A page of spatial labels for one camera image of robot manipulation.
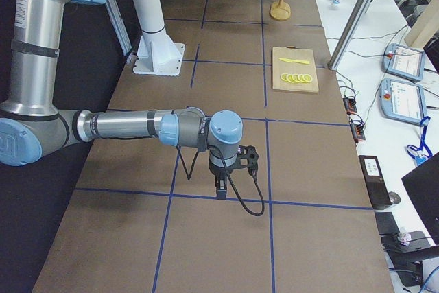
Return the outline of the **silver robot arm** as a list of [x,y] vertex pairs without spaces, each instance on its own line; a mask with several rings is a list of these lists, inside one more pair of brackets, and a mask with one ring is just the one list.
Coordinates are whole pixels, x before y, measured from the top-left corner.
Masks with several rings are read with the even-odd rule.
[[209,153],[216,196],[225,199],[234,187],[231,173],[247,169],[257,177],[258,154],[241,144],[243,123],[230,110],[207,116],[199,108],[180,110],[95,112],[77,105],[65,110],[61,100],[98,91],[91,68],[67,67],[63,82],[56,79],[60,37],[66,4],[101,5],[108,13],[125,54],[131,48],[116,0],[16,0],[11,41],[10,91],[1,103],[1,162],[22,166],[76,143],[96,139],[149,139],[181,150]]

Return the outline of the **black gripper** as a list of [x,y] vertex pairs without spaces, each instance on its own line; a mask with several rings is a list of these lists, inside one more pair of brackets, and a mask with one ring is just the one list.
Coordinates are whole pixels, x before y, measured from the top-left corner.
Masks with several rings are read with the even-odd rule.
[[218,147],[209,146],[209,170],[215,176],[216,198],[218,200],[225,200],[227,197],[228,179],[226,174],[231,174],[238,169],[247,169],[250,176],[257,176],[258,153],[254,146],[239,145],[236,155],[229,159],[224,158]]

